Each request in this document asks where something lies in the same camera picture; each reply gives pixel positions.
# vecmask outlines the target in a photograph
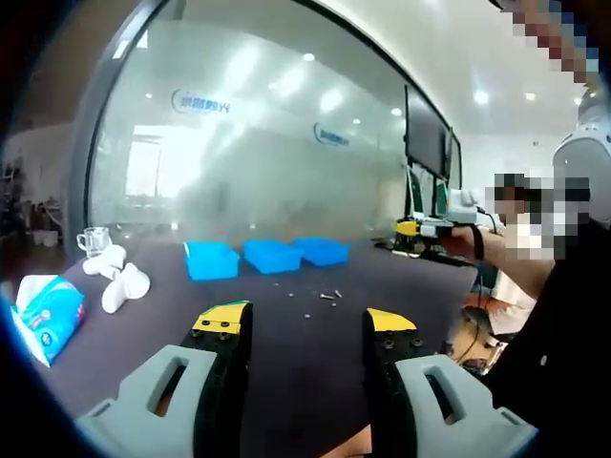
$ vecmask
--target logo on glass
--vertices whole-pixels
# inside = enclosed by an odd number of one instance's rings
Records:
[[[349,146],[350,140],[341,135],[334,134],[321,128],[319,123],[314,124],[314,137],[319,143],[330,146]]]
[[[229,113],[231,104],[212,98],[201,97],[183,89],[176,89],[172,93],[172,107],[179,113]]]

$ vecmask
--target blue plastic bin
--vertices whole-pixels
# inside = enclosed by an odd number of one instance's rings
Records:
[[[349,245],[320,237],[304,237],[293,240],[293,244],[304,250],[304,259],[318,267],[348,262]]]
[[[186,241],[187,271],[191,280],[221,280],[238,277],[240,255],[221,241]]]
[[[243,245],[245,259],[262,274],[299,270],[302,250],[275,240],[251,240]]]

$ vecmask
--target table surface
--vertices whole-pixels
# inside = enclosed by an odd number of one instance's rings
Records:
[[[85,295],[87,316],[52,368],[35,363],[39,373],[68,412],[81,415],[115,398],[119,382],[161,348],[179,344],[200,312],[249,300],[253,341],[241,437],[242,456],[248,457],[320,456],[365,427],[363,311],[380,308],[412,320],[434,352],[475,278],[471,267],[412,260],[362,244],[341,266],[304,263],[298,272],[261,275],[241,261],[236,279],[194,282],[182,245],[126,248],[128,261],[151,278],[149,293],[106,314],[100,298],[109,281],[86,276],[81,262],[72,266],[64,277]],[[334,290],[343,298],[320,299]]]

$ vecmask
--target white ceiling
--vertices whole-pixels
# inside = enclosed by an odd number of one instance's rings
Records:
[[[320,1],[390,52],[458,135],[565,135],[575,126],[583,87],[488,0]],[[476,91],[490,95],[487,106],[474,103]]]
[[[205,10],[206,0],[199,1]],[[574,99],[583,88],[572,82],[571,74],[553,71],[547,52],[527,43],[511,16],[487,0],[320,1],[393,55],[459,137],[564,135],[575,125]],[[27,116],[44,119],[44,124],[72,120],[85,86],[83,75],[91,74],[95,63],[92,56],[127,10],[119,0],[84,2],[69,22],[71,30],[59,34],[43,59],[35,90],[32,86],[24,104]],[[270,19],[278,21],[274,14]],[[474,103],[476,91],[490,95],[487,106]],[[535,93],[537,100],[527,101],[526,92]]]

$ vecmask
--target window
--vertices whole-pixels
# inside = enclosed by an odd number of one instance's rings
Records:
[[[90,223],[236,243],[387,232],[405,204],[402,76],[293,2],[179,3],[110,94]]]

